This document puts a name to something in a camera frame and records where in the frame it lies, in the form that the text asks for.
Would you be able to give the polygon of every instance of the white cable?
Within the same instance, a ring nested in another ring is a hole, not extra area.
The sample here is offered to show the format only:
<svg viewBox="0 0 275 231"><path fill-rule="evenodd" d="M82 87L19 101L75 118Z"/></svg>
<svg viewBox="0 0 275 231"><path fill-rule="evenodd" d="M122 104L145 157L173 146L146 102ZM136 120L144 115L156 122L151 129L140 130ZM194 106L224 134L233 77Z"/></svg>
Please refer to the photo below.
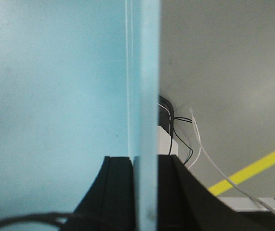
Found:
<svg viewBox="0 0 275 231"><path fill-rule="evenodd" d="M235 189L237 189L239 192L241 192L242 194L244 194L245 196L247 196L249 199L251 199L252 201L255 201L257 203L259 203L260 205L262 205L263 207L265 207L266 209L268 209L271 213L273 213L275 215L275 209L273 209L272 207L270 207L268 204L266 204L265 202L261 201L260 199L258 199L255 196L250 195L249 193L247 193L246 191L242 190L238 185L236 185L231 179L228 178L228 176L226 176L220 169L219 167L217 167L217 165L213 162L213 160L210 158L210 156L207 154L205 148L203 147L203 145L201 144L201 139L200 139L200 134L199 134L199 130L198 130L198 126L196 123L196 120L194 118L193 115L193 110L190 108L190 112L191 112L191 116L192 116L192 123L193 123L193 129L194 129L194 133L195 136L197 138L197 141L199 143L199 146L201 148L201 150L203 151L203 153L205 154L205 156L207 157L207 159L210 161L210 163L215 167L215 169L219 172L219 174L228 181L228 183L230 183Z"/></svg>
<svg viewBox="0 0 275 231"><path fill-rule="evenodd" d="M187 170L189 170L196 162L197 160L199 159L200 157L200 151L201 151L201 148L199 147L199 151L198 151L198 155L196 157L196 159L193 161L193 163L187 168Z"/></svg>
<svg viewBox="0 0 275 231"><path fill-rule="evenodd" d="M167 112L168 112L168 114L170 115L170 112L169 112L169 110L166 108L166 107L164 107L164 106L162 106L161 104L159 104L159 103L157 103L160 107L162 107L162 108L164 108Z"/></svg>

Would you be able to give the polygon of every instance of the yellow line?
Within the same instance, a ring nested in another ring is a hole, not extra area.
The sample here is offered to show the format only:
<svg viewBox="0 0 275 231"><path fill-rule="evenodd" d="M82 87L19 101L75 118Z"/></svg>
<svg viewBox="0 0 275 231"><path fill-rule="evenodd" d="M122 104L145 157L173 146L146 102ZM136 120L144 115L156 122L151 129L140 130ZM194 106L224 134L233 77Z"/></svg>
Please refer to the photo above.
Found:
<svg viewBox="0 0 275 231"><path fill-rule="evenodd" d="M249 166L241 169L240 171L236 172L235 174L231 175L229 178L236 184L240 184L247 179L261 173L262 171L270 168L271 166L275 165L275 151L262 157L261 159L255 161L254 163L250 164ZM221 180L220 182L216 183L215 185L208 188L208 190L215 196L218 196L225 191L231 189L233 186L228 183L226 180Z"/></svg>

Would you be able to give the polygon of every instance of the light blue glass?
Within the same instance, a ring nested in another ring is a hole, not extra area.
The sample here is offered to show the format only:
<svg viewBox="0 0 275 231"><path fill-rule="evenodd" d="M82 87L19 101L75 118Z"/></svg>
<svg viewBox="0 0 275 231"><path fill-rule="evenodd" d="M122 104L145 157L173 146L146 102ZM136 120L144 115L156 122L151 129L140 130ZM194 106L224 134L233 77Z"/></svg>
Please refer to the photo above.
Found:
<svg viewBox="0 0 275 231"><path fill-rule="evenodd" d="M0 218L73 211L104 156L130 156L138 227L155 229L158 14L151 0L0 0Z"/></svg>

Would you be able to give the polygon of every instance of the black cable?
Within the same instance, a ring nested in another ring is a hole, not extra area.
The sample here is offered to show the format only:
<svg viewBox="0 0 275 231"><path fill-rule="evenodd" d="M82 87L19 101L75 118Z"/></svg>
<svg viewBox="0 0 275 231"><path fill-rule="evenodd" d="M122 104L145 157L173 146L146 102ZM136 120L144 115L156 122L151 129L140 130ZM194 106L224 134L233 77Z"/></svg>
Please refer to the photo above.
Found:
<svg viewBox="0 0 275 231"><path fill-rule="evenodd" d="M38 222L38 223L52 225L52 226L58 227L65 231L72 231L72 229L70 229L67 225L65 225L59 221L52 220L52 219L46 219L46 218L42 218L42 217L38 218L38 217L33 217L33 216L23 216L23 217L13 217L13 218L1 219L0 220L0 228L9 226L9 225L13 225L15 223L25 223L25 222Z"/></svg>
<svg viewBox="0 0 275 231"><path fill-rule="evenodd" d="M193 155L193 149L189 146L189 145L187 145L179 136L178 136L178 134L177 134L177 132L176 132L176 130L175 130L175 127L174 127L174 123L172 123L172 129L173 129L173 131L174 131L174 133L175 133L175 135L178 137L178 139L188 148L188 149L190 149L190 151L191 151L191 153L189 154L189 156L187 157L187 159L184 161L184 165L191 159L191 157L192 157L192 155Z"/></svg>
<svg viewBox="0 0 275 231"><path fill-rule="evenodd" d="M15 223L20 223L20 222L40 222L44 224L50 224L56 227L61 228L64 231L72 231L70 227L66 224L63 224L59 221L56 221L58 218L77 218L77 219L83 219L87 220L90 222L98 223L106 228L110 228L112 230L117 230L115 227L109 225L107 222L102 221L98 218L93 218L89 216L85 216L82 214L78 213L42 213L42 214L29 214L25 216L17 216L17 217L11 217L11 218L4 218L0 219L0 228L8 225L12 225Z"/></svg>
<svg viewBox="0 0 275 231"><path fill-rule="evenodd" d="M181 120L181 121L184 121L184 122L192 123L192 120L189 119L189 118L186 118L186 117L177 116L177 117L174 117L174 119L178 119L178 120Z"/></svg>
<svg viewBox="0 0 275 231"><path fill-rule="evenodd" d="M173 128L173 125L172 125L173 123L174 123L173 117L170 117L170 128L171 128L171 129ZM172 136L171 136L171 134L170 134L170 150L169 150L169 152L168 152L168 155L170 155L171 149L172 149Z"/></svg>

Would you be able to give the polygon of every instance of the wire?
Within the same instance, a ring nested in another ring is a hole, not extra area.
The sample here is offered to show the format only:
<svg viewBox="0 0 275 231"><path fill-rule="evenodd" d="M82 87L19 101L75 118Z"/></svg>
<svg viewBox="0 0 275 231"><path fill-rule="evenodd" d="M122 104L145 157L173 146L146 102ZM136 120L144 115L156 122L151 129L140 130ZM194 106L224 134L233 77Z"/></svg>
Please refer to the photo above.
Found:
<svg viewBox="0 0 275 231"><path fill-rule="evenodd" d="M203 151L203 153L205 154L205 156L207 157L207 159L210 161L210 163L215 167L215 169L219 172L219 174L225 179L227 180L228 183L230 183L235 189L237 189L239 192L241 192L242 194L244 194L245 196L247 196L249 199L251 199L252 201L255 201L257 203L259 203L260 205L262 205L263 207L265 207L266 209L268 209L271 213L273 213L275 215L275 209L273 209L271 206L269 206L268 204L266 204L265 202L261 201L260 199L258 199L255 196L252 196L251 194L247 193L246 191L242 190L237 184L235 184L231 179L228 178L228 176L226 176L220 169L219 167L213 162L213 160L210 158L210 156L207 154L205 148L203 147L202 143L201 143L201 138L200 138L200 134L199 134L199 130L198 130L198 126L197 126L197 122L194 118L193 115L193 110L190 108L190 112L191 112L191 116L192 116L192 122L193 122L193 129L194 129L194 133L196 136L196 139L199 143L199 146L201 148L201 150Z"/></svg>
<svg viewBox="0 0 275 231"><path fill-rule="evenodd" d="M162 108L164 108L167 112L168 112L168 115L170 116L169 117L169 121L171 121L171 115L170 115L170 112L169 112L169 110L166 108L166 107L164 107L163 105L161 105L161 104L159 104L159 103L157 103L160 107L162 107Z"/></svg>
<svg viewBox="0 0 275 231"><path fill-rule="evenodd" d="M190 151L191 151L191 153L189 154L189 156L187 157L187 159L184 161L184 165L191 159L191 157L192 157L192 155L193 155L193 149L189 146L189 145L187 145L179 136L178 136L178 134L177 134L177 132L176 132L176 130L175 130L175 127L174 127L174 123L172 123L172 125L171 125L171 127L172 127L172 129L173 129L173 131L174 131L174 133L175 133L175 135L178 137L178 139L188 148L188 149L190 149Z"/></svg>
<svg viewBox="0 0 275 231"><path fill-rule="evenodd" d="M21 223L21 222L40 222L40 223L50 224L50 225L59 227L65 231L72 230L68 225L63 224L59 221L56 221L56 219L58 218L77 218L77 219L87 220L90 222L102 224L107 228L111 228L112 230L116 230L115 227L112 227L108 223L98 218L92 218L92 217L85 216L78 213L58 213L58 212L29 214L24 216L16 216L16 217L0 219L0 228L15 224L15 223Z"/></svg>
<svg viewBox="0 0 275 231"><path fill-rule="evenodd" d="M161 105L161 104L159 104L159 103L157 103L157 104L158 104L160 107L164 108L164 109L168 112L168 115L169 115L169 124L170 124L170 128L171 128L172 116L171 116L169 110L168 110L166 107L164 107L163 105ZM171 154L171 149L172 149L172 136L171 136L171 133L170 133L170 150L168 151L168 155Z"/></svg>
<svg viewBox="0 0 275 231"><path fill-rule="evenodd" d="M200 157L200 152L201 152L201 148L199 147L199 150L198 150L198 154L197 154L197 157L196 159L193 161L193 163L187 168L187 170L189 170L196 162L197 160L199 159Z"/></svg>
<svg viewBox="0 0 275 231"><path fill-rule="evenodd" d="M186 118L186 117L177 116L177 117L174 117L174 119L178 119L178 120L181 120L181 121L184 121L184 122L192 123L192 120L189 119L189 118Z"/></svg>
<svg viewBox="0 0 275 231"><path fill-rule="evenodd" d="M159 103L157 103L160 107L162 107L162 108L164 108L167 112L168 112L168 114L169 114L169 122L170 122L170 130L172 129L174 132L175 132L175 135L178 137L178 139L180 139L181 140L181 142L182 143L184 143L185 144L185 146L186 147L188 147L189 149L190 149L190 151L191 151L191 153L189 154L189 156L187 157L187 159L184 161L184 165L190 160L190 158L192 157L192 155L193 155L193 149L190 147L190 146L188 146L179 136L178 136L178 134L176 133L176 131L175 131L175 128L174 128L174 120L175 119L177 119L177 120L180 120L180 121L183 121L183 122L187 122L187 123L192 123L192 120L191 119L189 119L189 118L186 118L186 117L181 117L181 116L177 116L177 117L172 117L171 116L171 114L170 114L170 112L169 112L169 110L166 108L166 107L164 107L163 105L161 105L161 104L159 104ZM172 142L173 142L173 138L172 138L172 136L170 136L170 149L169 149L169 152L168 152L168 155L170 155L171 154L171 150L172 150Z"/></svg>

